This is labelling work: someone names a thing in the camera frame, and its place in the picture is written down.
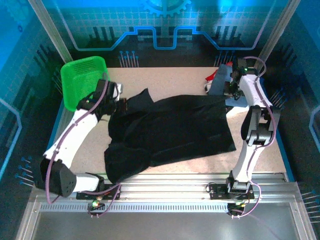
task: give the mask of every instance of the blue cloth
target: blue cloth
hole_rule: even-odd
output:
[[[221,64],[211,83],[208,94],[212,96],[222,96],[224,94],[225,82],[231,81],[231,73],[231,66]],[[244,96],[241,96],[238,100],[235,100],[233,97],[229,97],[225,100],[225,105],[245,108],[246,106],[248,106],[248,103]]]

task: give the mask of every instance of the beige work surface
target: beige work surface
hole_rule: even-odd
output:
[[[108,72],[112,82],[123,84],[122,98],[133,97],[148,88],[152,99],[158,101],[176,95],[204,95],[205,78],[215,70],[215,67],[141,67],[109,68]],[[240,129],[245,116],[243,112],[227,118],[236,151],[150,167],[144,173],[228,173],[240,155],[243,142]],[[110,142],[108,122],[100,121],[84,140],[70,169],[74,173],[105,173],[104,151]],[[276,142],[262,152],[254,171],[286,171]]]

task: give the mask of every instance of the black cloth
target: black cloth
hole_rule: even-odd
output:
[[[236,150],[222,96],[179,95],[153,102],[148,89],[127,101],[108,125],[104,152],[112,183],[148,167]]]

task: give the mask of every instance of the green basket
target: green basket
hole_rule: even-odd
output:
[[[91,56],[66,63],[61,68],[64,106],[75,112],[81,99],[96,90],[98,80],[107,72],[105,60]]]

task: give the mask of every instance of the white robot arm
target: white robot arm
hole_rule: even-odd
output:
[[[231,85],[233,87],[231,89],[236,92],[236,95],[245,96],[249,111],[241,127],[242,150],[237,164],[227,179],[227,188],[229,193],[246,194],[259,155],[265,149],[263,146],[270,142],[277,129],[277,126],[272,124],[265,104],[272,110],[276,124],[280,118],[280,110],[274,108],[268,100],[261,87],[260,79],[257,79],[257,71],[247,67],[246,59],[238,59],[232,70]]]
[[[97,108],[85,116],[78,123],[76,122],[82,116],[88,113],[92,106],[100,98],[102,89],[105,86],[105,80],[98,81],[95,92],[83,98],[74,112],[73,118],[57,141],[43,154],[43,157],[36,160],[32,166],[34,184],[37,188],[45,189],[46,173],[49,162],[56,152],[54,162],[50,171],[49,190],[52,193],[67,197],[74,192],[82,191],[103,191],[104,179],[92,173],[72,173],[69,168],[72,161],[85,140],[89,132],[97,125],[102,115],[111,115],[117,108],[123,107],[124,101],[120,101],[120,94],[123,91],[123,85],[115,82],[109,82],[102,101]],[[71,131],[65,133],[72,125],[76,124]],[[62,144],[57,151],[57,145],[65,135]]]

